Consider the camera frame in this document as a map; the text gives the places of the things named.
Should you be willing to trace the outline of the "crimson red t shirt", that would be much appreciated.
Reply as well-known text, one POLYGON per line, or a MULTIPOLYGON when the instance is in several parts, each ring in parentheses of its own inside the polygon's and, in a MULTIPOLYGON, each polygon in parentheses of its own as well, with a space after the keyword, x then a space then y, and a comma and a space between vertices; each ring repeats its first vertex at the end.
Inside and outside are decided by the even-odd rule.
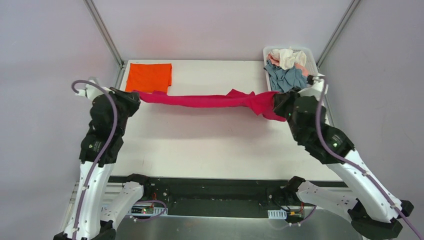
POLYGON ((244 93, 232 89, 226 95, 168 95, 164 92, 154 91, 152 93, 139 91, 139 98, 152 104, 164 104, 170 106, 183 106, 188 108, 249 108, 257 116, 261 115, 267 120, 285 122, 286 118, 274 113, 275 91, 262 93, 244 93))

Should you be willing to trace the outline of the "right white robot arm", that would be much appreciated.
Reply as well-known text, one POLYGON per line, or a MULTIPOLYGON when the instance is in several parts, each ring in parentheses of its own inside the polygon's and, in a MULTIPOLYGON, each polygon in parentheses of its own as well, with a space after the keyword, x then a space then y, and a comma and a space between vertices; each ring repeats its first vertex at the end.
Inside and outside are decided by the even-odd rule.
POLYGON ((273 99, 274 113, 286 119, 297 144, 338 175, 352 192, 336 193, 294 176, 282 189, 284 200, 336 214, 369 240, 397 238, 414 205, 395 197, 377 180, 347 135, 326 123, 326 108, 314 96, 287 92, 273 99))

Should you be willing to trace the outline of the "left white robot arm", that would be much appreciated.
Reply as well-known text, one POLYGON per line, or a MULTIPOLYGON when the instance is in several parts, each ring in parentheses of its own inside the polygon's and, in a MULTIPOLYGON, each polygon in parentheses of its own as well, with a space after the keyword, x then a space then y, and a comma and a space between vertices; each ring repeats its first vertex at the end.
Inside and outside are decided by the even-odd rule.
POLYGON ((103 207, 107 184, 124 143, 127 121, 141 103, 137 92, 115 88, 106 92, 88 96, 92 101, 91 120, 81 142, 75 208, 64 231, 53 237, 55 240, 113 240, 132 205, 152 198, 153 189, 145 184, 148 177, 131 174, 118 196, 107 208, 103 207))

